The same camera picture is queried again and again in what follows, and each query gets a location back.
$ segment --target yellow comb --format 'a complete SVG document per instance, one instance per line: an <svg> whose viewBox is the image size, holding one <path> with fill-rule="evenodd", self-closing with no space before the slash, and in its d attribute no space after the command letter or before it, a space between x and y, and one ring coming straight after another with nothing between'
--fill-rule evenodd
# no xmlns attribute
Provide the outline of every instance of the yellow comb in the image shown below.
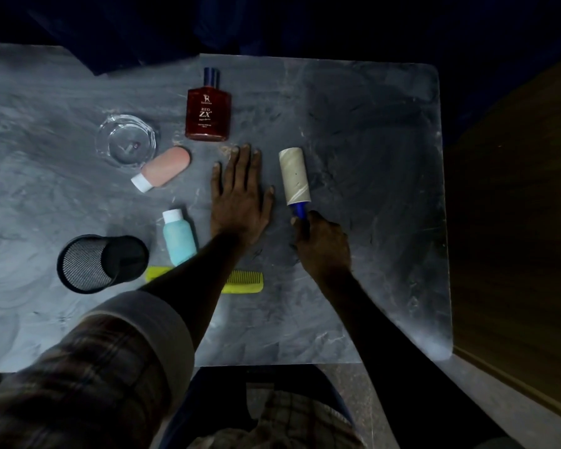
<svg viewBox="0 0 561 449"><path fill-rule="evenodd" d="M170 271L170 266L148 266L145 281L151 282L155 278ZM223 287L223 294L260 293L264 288L264 274L255 271L233 271Z"/></svg>

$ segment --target plaid sleeve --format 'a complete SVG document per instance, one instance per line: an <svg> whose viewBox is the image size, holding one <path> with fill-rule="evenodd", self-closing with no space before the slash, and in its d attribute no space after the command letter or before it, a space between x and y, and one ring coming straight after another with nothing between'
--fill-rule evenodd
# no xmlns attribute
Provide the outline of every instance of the plaid sleeve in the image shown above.
<svg viewBox="0 0 561 449"><path fill-rule="evenodd" d="M0 385L0 448L148 448L170 407L162 365L126 321L84 319Z"/></svg>

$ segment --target wooden panel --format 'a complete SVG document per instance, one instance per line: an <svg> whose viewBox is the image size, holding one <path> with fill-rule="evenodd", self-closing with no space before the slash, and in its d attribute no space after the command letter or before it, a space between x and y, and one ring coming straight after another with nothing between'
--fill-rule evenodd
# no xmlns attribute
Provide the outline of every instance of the wooden panel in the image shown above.
<svg viewBox="0 0 561 449"><path fill-rule="evenodd" d="M444 163L455 352L561 414L561 62Z"/></svg>

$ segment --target gray marble tabletop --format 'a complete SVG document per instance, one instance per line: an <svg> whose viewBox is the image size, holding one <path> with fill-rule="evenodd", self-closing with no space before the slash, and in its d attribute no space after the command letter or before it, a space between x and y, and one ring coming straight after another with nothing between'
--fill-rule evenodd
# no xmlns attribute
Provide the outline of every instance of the gray marble tabletop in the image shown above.
<svg viewBox="0 0 561 449"><path fill-rule="evenodd" d="M224 143L184 136L187 90L221 71L233 97ZM111 113L157 130L158 150L182 144L191 166L139 193L133 172L95 151ZM0 46L0 371L27 366L80 316L143 279L93 295L68 291L55 263L80 234L133 234L150 264L169 265L162 211L182 208L198 245L209 239L212 164L232 145L262 150L262 184L277 189L273 221L240 263L261 271L259 294L223 295L196 365L359 362L331 306L292 248L278 152L304 150L311 208L349 235L353 271L372 299L434 360L452 326L439 79L426 65L200 56L93 76L58 47ZM184 299L199 299L185 296ZM379 340L378 356L382 356Z"/></svg>

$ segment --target hand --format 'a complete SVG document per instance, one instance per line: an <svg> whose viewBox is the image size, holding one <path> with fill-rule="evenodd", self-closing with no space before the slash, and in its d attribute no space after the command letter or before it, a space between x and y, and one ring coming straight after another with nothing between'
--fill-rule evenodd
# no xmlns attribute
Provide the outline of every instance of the hand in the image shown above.
<svg viewBox="0 0 561 449"><path fill-rule="evenodd" d="M223 188L220 187L221 166L212 171L212 216L210 231L217 234L235 234L244 247L254 244L270 222L275 190L272 186L260 198L260 172L262 153L254 152L245 144L233 148L224 171Z"/></svg>
<svg viewBox="0 0 561 449"><path fill-rule="evenodd" d="M351 252L347 235L339 224L319 212L307 213L308 222L292 218L297 255L303 268L320 285L336 275L351 274Z"/></svg>

